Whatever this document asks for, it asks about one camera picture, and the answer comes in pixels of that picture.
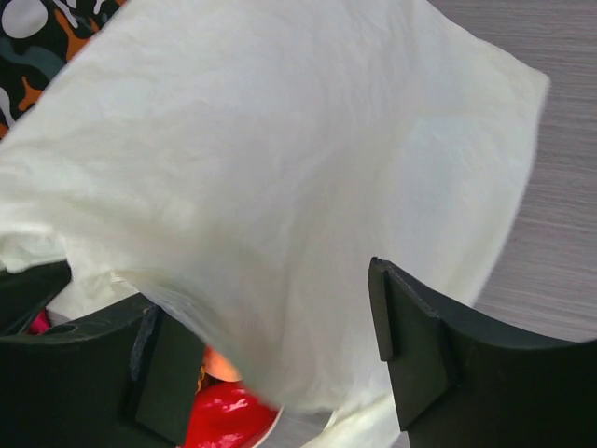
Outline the light green plastic bag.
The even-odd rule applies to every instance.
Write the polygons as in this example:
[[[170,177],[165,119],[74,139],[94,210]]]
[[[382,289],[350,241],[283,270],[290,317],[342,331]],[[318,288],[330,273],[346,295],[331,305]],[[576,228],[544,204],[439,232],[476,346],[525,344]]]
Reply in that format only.
[[[314,447],[400,430],[368,265],[466,305],[507,241],[550,81],[426,1],[129,1],[1,144],[1,264],[136,289]]]

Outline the red bell pepper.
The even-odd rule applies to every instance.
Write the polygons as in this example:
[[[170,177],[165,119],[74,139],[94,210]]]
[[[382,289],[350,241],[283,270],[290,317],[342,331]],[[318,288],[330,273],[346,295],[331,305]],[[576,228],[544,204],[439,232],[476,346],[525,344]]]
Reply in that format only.
[[[194,399],[184,448],[253,448],[275,411],[242,383],[221,382]]]

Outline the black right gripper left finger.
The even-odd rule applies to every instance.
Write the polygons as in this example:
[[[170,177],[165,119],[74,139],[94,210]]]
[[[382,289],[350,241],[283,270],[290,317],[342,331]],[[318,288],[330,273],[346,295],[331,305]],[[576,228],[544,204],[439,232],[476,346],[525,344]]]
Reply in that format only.
[[[1,275],[2,445],[183,445],[203,342],[140,294],[30,334],[70,279],[65,262]]]

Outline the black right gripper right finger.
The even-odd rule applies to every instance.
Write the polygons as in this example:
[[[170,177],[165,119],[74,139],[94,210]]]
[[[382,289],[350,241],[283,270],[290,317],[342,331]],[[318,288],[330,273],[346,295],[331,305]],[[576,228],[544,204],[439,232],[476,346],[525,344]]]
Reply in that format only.
[[[511,326],[373,259],[368,288],[413,447],[592,447],[596,344]]]

